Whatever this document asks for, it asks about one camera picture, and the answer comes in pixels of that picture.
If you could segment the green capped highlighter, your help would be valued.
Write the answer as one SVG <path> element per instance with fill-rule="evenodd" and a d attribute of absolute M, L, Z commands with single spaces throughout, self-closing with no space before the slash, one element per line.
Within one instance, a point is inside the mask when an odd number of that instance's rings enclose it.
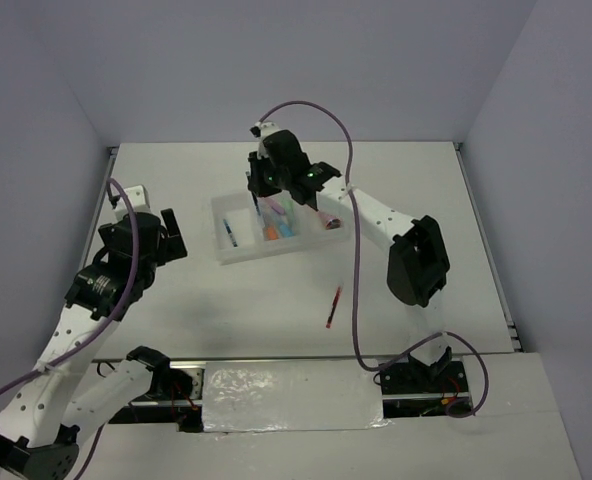
<path fill-rule="evenodd" d="M 294 212 L 293 202 L 291 200 L 283 200 L 282 206 L 285 210 L 285 215 L 287 216 L 290 222 L 296 221 L 296 216 Z"/>

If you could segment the dark blue pen refill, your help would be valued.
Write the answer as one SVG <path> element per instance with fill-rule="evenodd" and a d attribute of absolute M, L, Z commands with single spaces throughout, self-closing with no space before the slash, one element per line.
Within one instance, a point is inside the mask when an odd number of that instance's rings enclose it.
<path fill-rule="evenodd" d="M 255 212 L 259 218 L 262 218 L 262 213 L 259 207 L 258 199 L 255 194 L 251 193 L 252 201 L 254 204 Z"/>

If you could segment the blue highlighter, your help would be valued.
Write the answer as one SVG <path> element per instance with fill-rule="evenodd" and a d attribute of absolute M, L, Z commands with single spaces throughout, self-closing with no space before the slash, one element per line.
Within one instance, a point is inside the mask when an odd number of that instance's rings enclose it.
<path fill-rule="evenodd" d="M 287 216 L 278 215 L 275 222 L 282 238 L 292 238 L 295 236 L 294 230 L 292 229 L 291 223 Z"/>

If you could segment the orange capped highlighter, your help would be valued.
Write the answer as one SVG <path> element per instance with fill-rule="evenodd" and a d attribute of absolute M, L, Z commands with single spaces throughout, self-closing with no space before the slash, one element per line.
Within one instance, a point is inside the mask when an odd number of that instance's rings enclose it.
<path fill-rule="evenodd" d="M 263 232 L 264 232 L 264 235 L 265 235 L 265 238 L 267 241 L 273 241 L 273 240 L 279 239 L 279 235 L 278 235 L 275 227 L 272 225 L 265 226 L 263 229 Z"/>

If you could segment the pink capped glue bottle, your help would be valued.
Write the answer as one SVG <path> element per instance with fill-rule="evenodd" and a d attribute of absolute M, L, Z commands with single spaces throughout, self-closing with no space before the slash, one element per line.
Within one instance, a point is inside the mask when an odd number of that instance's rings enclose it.
<path fill-rule="evenodd" d="M 342 220 L 334 215 L 320 211 L 318 217 L 325 230 L 335 230 L 343 226 Z"/>

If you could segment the red pen refill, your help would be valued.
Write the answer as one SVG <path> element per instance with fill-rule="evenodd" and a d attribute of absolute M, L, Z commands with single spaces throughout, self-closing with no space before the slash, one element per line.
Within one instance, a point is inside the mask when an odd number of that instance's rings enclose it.
<path fill-rule="evenodd" d="M 327 320 L 326 320 L 326 324 L 325 324 L 325 328 L 326 329 L 330 329 L 333 323 L 333 319 L 335 316 L 335 313 L 337 311 L 338 308 L 338 304 L 340 302 L 340 297 L 342 295 L 343 292 L 343 285 L 339 284 L 335 290 L 334 296 L 332 298 L 332 303 L 331 303 L 331 307 L 330 307 L 330 311 L 329 314 L 327 316 Z"/>

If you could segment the purple highlighter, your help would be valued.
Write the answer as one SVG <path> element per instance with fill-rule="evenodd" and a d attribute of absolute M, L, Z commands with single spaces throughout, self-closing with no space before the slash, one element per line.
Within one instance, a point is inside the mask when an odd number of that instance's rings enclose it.
<path fill-rule="evenodd" d="M 273 198 L 266 198 L 265 199 L 265 203 L 269 206 L 269 208 L 275 212 L 276 214 L 280 215 L 280 216 L 286 216 L 287 215 L 287 211 L 286 209 L 282 206 L 282 204 L 280 202 L 278 202 L 277 200 L 273 199 Z"/>

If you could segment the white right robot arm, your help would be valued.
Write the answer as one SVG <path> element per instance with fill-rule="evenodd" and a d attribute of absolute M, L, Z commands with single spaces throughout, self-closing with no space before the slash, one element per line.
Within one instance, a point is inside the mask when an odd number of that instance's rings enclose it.
<path fill-rule="evenodd" d="M 287 193 L 297 204 L 341 218 L 354 231 L 352 280 L 352 346 L 360 367 L 374 374 L 410 358 L 412 383 L 433 391 L 445 377 L 451 348 L 438 328 L 380 366 L 363 360 L 358 338 L 358 295 L 361 240 L 367 239 L 387 257 L 386 284 L 404 305 L 426 309 L 447 283 L 450 262 L 438 222 L 398 212 L 353 186 L 346 175 L 325 163 L 310 161 L 297 137 L 270 121 L 259 121 L 251 133 L 257 149 L 248 155 L 248 190 L 259 198 Z"/>

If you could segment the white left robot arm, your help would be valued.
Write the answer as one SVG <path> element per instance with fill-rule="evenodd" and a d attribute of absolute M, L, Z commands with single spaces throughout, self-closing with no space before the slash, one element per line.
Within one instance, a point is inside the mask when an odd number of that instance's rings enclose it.
<path fill-rule="evenodd" d="M 131 401 L 158 399 L 190 376 L 163 353 L 131 350 L 97 385 L 76 390 L 104 341 L 155 280 L 158 268 L 187 255 L 171 209 L 117 214 L 65 296 L 56 330 L 31 373 L 15 381 L 0 412 L 0 468 L 21 479 L 64 479 L 80 446 Z"/>

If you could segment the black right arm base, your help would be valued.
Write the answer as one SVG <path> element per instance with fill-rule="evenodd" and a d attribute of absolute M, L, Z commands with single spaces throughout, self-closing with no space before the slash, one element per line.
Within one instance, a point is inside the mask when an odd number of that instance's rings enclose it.
<path fill-rule="evenodd" d="M 468 391 L 464 365 L 453 359 L 450 348 L 431 366 L 409 355 L 405 361 L 376 373 L 373 380 L 384 395 L 440 394 L 447 397 Z"/>

